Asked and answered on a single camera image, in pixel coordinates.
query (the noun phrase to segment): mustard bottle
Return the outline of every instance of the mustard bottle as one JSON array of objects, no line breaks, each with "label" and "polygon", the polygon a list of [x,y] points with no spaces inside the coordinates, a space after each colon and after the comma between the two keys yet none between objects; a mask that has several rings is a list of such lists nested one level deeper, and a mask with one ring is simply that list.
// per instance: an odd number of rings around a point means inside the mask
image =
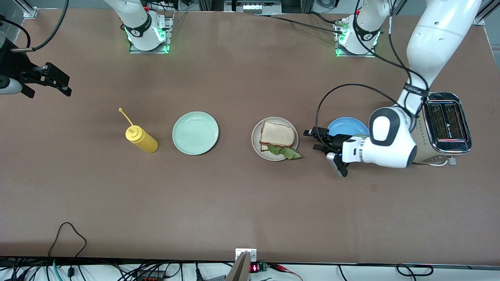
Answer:
[{"label": "mustard bottle", "polygon": [[125,131],[126,139],[147,153],[155,152],[158,149],[157,140],[150,136],[143,128],[132,124],[132,121],[130,121],[121,107],[118,111],[120,111],[130,123],[130,127]]}]

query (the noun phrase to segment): red wire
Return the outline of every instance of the red wire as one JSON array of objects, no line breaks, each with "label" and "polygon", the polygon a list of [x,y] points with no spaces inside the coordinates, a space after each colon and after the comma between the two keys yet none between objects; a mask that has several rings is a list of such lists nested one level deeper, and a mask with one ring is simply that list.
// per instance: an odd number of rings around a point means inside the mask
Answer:
[{"label": "red wire", "polygon": [[304,281],[304,280],[302,279],[302,277],[301,277],[300,275],[298,275],[297,273],[292,272],[292,271],[290,271],[289,269],[287,269],[287,271],[288,271],[288,272],[286,272],[286,273],[291,273],[291,274],[293,274],[293,275],[297,276],[298,278],[300,278],[300,281]]}]

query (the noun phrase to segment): brown table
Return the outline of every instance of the brown table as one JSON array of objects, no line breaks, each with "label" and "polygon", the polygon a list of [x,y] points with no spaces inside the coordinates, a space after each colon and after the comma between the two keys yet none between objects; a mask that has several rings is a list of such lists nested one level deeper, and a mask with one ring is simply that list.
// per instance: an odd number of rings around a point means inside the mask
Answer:
[{"label": "brown table", "polygon": [[[26,20],[34,45],[59,13]],[[328,27],[313,15],[288,17]],[[417,20],[394,19],[403,56]],[[404,71],[335,57],[331,33],[250,14],[190,12],[165,55],[128,54],[119,26],[112,10],[70,9],[53,41],[29,56],[70,75],[72,96],[35,86],[34,99],[0,97],[2,255],[45,256],[70,221],[88,239],[87,257],[231,260],[249,247],[268,261],[500,265],[500,74],[482,26],[432,86],[460,96],[472,151],[455,167],[354,163],[347,178],[312,150],[312,138],[299,137],[303,159],[262,159],[252,129],[270,116],[312,128],[321,97],[343,83],[397,98]],[[378,52],[393,59],[386,39]],[[320,124],[366,122],[390,104],[345,88],[325,102]],[[118,107],[158,140],[156,153],[125,139]],[[172,142],[174,123],[191,111],[220,128],[200,156]],[[81,245],[65,228],[54,255]]]}]

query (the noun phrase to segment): blue plate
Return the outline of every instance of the blue plate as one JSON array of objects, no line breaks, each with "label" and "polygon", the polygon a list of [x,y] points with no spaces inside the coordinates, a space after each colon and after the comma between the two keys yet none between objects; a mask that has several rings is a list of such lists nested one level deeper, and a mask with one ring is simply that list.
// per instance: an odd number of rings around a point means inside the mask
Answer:
[{"label": "blue plate", "polygon": [[368,127],[356,118],[352,117],[340,117],[333,120],[330,125],[328,125],[328,134],[330,136],[335,136],[338,134],[343,135],[369,135],[370,131]]}]

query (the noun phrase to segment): bread slice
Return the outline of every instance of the bread slice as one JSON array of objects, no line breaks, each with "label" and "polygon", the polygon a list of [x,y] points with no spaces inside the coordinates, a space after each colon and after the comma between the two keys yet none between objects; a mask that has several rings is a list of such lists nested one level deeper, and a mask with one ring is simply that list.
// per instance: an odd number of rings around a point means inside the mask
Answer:
[{"label": "bread slice", "polygon": [[261,151],[265,151],[262,145],[291,148],[295,142],[295,132],[288,126],[264,121],[264,125],[260,130],[259,142]]}]

